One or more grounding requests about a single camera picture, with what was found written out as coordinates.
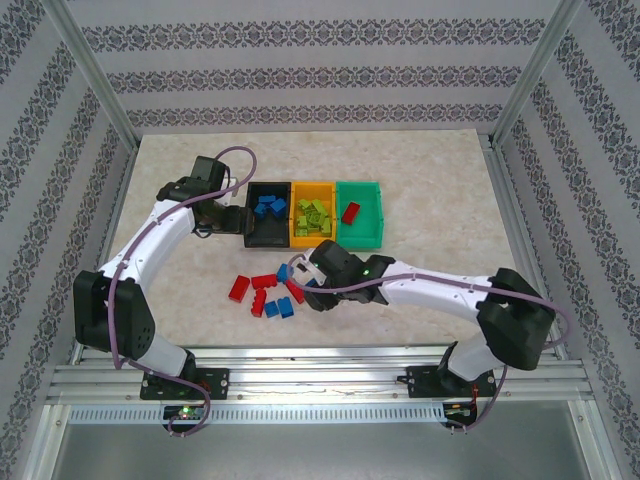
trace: patterned wallpaper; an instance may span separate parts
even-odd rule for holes
[[[633,2],[583,4],[503,149],[625,478],[640,478],[639,26]]]
[[[557,0],[263,3],[70,6],[139,133],[488,133]]]
[[[129,158],[40,4],[0,2],[0,479],[26,460],[76,273],[96,267]]]

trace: aluminum frame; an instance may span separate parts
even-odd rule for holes
[[[65,0],[42,0],[41,3],[96,97],[100,100],[100,104],[107,112],[120,139],[129,151],[133,151],[140,145],[140,138],[136,134],[126,110],[118,100],[102,66],[91,50],[82,29],[73,18],[67,2]]]
[[[236,413],[261,406],[281,411],[302,412],[331,407],[334,411],[378,408],[409,412],[438,400],[468,398],[410,399],[406,385],[395,378],[409,365],[437,365],[445,345],[389,347],[287,347],[287,348],[192,348],[203,367],[230,369],[229,398],[214,401],[213,408]],[[175,402],[149,402],[139,398],[142,373],[126,366],[116,371],[111,356],[82,349],[73,365],[59,365],[46,398],[45,410],[24,478],[51,478],[65,427],[74,409],[113,411],[102,425],[126,424],[123,410],[136,410]],[[509,370],[498,397],[507,401],[568,402],[587,467],[592,478],[618,479],[620,472],[604,432],[587,373],[580,360],[559,360],[543,354],[538,369]],[[342,422],[338,415],[333,422]],[[433,421],[419,416],[406,422]],[[281,416],[275,423],[296,423]],[[344,423],[353,423],[345,415]]]
[[[501,146],[509,136],[509,130],[527,102],[529,94],[533,91],[554,50],[560,43],[560,39],[569,27],[573,17],[582,5],[581,0],[560,0],[556,10],[551,15],[547,27],[542,32],[540,40],[531,54],[522,75],[518,79],[502,113],[491,132],[495,145]]]
[[[565,16],[560,23],[569,22],[570,18],[573,18],[577,11],[577,7],[573,5],[572,2],[564,3],[564,6],[560,5],[558,7],[559,10],[563,8],[565,12],[563,14]],[[560,23],[558,23],[556,28],[558,39],[564,30],[566,30],[566,26],[561,27]],[[549,55],[553,53],[553,48],[551,48],[550,45],[551,44],[547,45],[545,49]],[[531,84],[531,89],[535,86],[535,81]],[[549,292],[542,280],[539,266],[535,261],[536,256],[533,251],[533,245],[527,233],[522,212],[518,208],[518,201],[507,172],[507,166],[500,145],[495,141],[492,143],[491,138],[487,135],[478,135],[478,139],[485,157],[487,170],[491,184],[493,185],[496,201],[500,209],[500,215],[502,216],[516,267],[538,292],[548,297]],[[560,330],[554,322],[551,327],[551,337],[558,338],[559,336]],[[564,345],[558,345],[554,351],[559,361],[566,361],[569,358]],[[591,477],[622,478],[595,400],[569,401],[568,404],[573,419],[573,426],[578,435]]]

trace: yellow bin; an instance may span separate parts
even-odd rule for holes
[[[308,237],[296,236],[296,223],[304,215],[298,206],[300,200],[318,199],[331,215],[331,236],[323,237],[320,232],[310,233]],[[314,248],[325,240],[336,240],[336,184],[333,182],[292,182],[291,206],[289,208],[289,246],[291,248]]]

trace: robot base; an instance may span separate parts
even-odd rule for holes
[[[451,398],[473,396],[473,387],[477,387],[477,398],[493,397],[496,392],[495,378],[492,372],[480,375],[469,383],[459,382],[454,388],[445,386],[438,366],[407,367],[407,375],[398,377],[398,381],[408,386],[409,398]]]
[[[226,400],[229,391],[229,369],[198,368],[193,383],[204,387],[209,392],[211,400]],[[142,377],[140,398],[142,400],[192,401],[202,400],[202,394],[185,385],[145,373]]]

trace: plastic bin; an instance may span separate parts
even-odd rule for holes
[[[360,210],[353,225],[340,220],[355,202]],[[384,213],[378,182],[336,182],[337,240],[343,248],[373,249],[382,246]]]
[[[289,205],[291,202],[290,182],[249,182],[245,205],[251,210],[258,206],[258,197],[275,195],[287,202],[287,215],[276,218],[267,212],[263,220],[255,219],[253,232],[244,236],[247,248],[288,248],[289,247]]]
[[[324,237],[320,232],[310,233],[307,237],[295,235],[295,222],[304,215],[298,206],[300,200],[318,199],[331,216],[331,236]],[[289,243],[292,248],[313,248],[325,240],[336,239],[336,184],[333,182],[293,182],[291,184],[291,206],[289,207]]]

